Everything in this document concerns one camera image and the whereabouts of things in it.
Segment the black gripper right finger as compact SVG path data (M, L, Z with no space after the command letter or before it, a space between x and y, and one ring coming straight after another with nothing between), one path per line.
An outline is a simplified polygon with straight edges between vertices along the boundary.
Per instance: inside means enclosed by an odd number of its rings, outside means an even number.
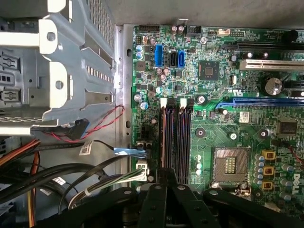
M169 228L302 228L304 222L224 190L195 193L167 170L173 199L167 204Z

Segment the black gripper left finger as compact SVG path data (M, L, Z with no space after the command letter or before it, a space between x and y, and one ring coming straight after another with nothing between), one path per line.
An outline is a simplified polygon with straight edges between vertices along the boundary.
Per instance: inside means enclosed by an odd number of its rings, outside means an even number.
M167 169L157 170L157 182L137 193L121 187L74 209L49 217L38 228L163 228L167 200Z

